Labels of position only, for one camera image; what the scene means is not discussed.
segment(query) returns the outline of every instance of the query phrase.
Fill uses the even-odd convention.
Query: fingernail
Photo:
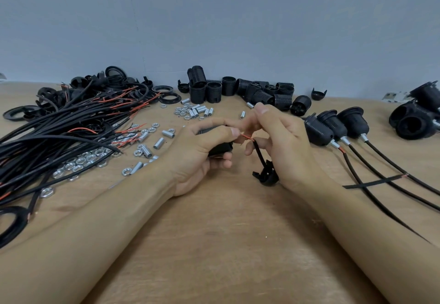
[[[231,131],[232,131],[232,135],[235,137],[235,138],[237,138],[238,136],[240,136],[240,130],[238,130],[237,128],[233,128],[233,127],[230,127],[231,128]]]
[[[269,109],[263,105],[261,102],[258,102],[255,106],[254,109],[256,110],[256,112],[260,115],[264,114],[265,112],[267,112]]]

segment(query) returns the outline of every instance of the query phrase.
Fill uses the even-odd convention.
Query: silver nut
[[[72,172],[78,172],[81,171],[84,168],[83,165],[77,165],[74,168],[72,168]]]
[[[40,193],[41,198],[47,198],[52,196],[55,193],[55,190],[52,187],[43,188]]]
[[[86,157],[87,161],[95,161],[96,160],[96,155],[95,154],[91,154],[89,156]]]
[[[58,179],[61,178],[63,176],[64,172],[63,171],[55,171],[52,173],[52,176],[54,177],[54,179]]]
[[[142,150],[136,149],[135,152],[133,152],[133,155],[135,157],[140,157],[143,155],[143,152],[142,152]]]
[[[124,168],[123,170],[122,170],[122,175],[123,176],[128,176],[128,175],[130,175],[130,172],[132,171],[132,169],[131,168]]]
[[[67,163],[67,164],[64,166],[64,169],[65,169],[65,170],[68,170],[68,171],[71,171],[72,168],[74,168],[75,166],[76,166],[75,163]]]
[[[84,157],[78,158],[76,161],[77,165],[82,165],[85,164],[87,162],[87,159],[85,159]]]

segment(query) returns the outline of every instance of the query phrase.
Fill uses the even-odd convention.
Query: table surface
[[[46,85],[0,84],[0,111],[32,104],[42,86]],[[177,106],[162,109],[153,105],[142,110],[135,123],[157,122],[161,128],[176,129],[178,134],[191,121],[173,115]],[[364,108],[364,117],[370,125],[368,136],[380,150],[411,174],[440,187],[439,136],[419,141],[398,138],[388,125],[389,114],[396,105],[326,97],[313,101],[308,113],[341,111],[351,106]],[[238,96],[223,97],[212,107],[215,116],[230,118],[238,118],[243,110],[250,110]],[[0,135],[21,124],[1,119]],[[159,138],[158,133],[152,134],[146,144],[151,146]],[[157,155],[163,154],[170,143],[168,140]],[[397,173],[368,146],[360,141],[354,145],[384,175]],[[261,163],[255,153],[245,157],[243,150],[244,145],[234,146],[233,168],[209,173],[193,192],[166,202],[84,303],[386,302],[304,201],[281,185],[264,187],[252,176],[252,171],[261,171]],[[338,151],[313,147],[313,153],[330,177],[342,185],[353,184]],[[377,179],[351,154],[350,157],[361,179],[365,182]],[[74,182],[57,185],[56,193],[38,204],[28,227],[8,247],[84,206],[120,181],[122,169],[136,162],[132,152],[127,152],[112,159],[105,168],[93,169]],[[440,205],[439,196],[411,180],[404,178],[396,183]],[[437,212],[385,184],[371,187],[371,191],[410,227],[440,246]],[[365,204],[371,203],[360,190],[348,190],[347,194],[358,196]]]

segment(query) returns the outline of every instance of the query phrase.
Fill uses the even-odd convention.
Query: pile of cables
[[[437,81],[425,83],[410,92],[414,99],[397,107],[389,117],[389,124],[399,137],[416,140],[433,136],[440,123],[440,90]]]
[[[136,113],[155,102],[161,93],[152,91],[146,77],[140,83],[117,67],[97,75],[76,77],[61,90],[41,88],[37,106],[13,108],[6,119],[26,124],[0,138],[0,216],[13,214],[14,221],[0,234],[0,248],[23,231],[38,198],[49,186],[72,179],[104,161],[117,157],[133,142],[126,137],[135,129],[120,130]],[[70,159],[101,148],[99,161],[76,167],[65,174],[59,168]],[[13,205],[30,196],[28,207]]]

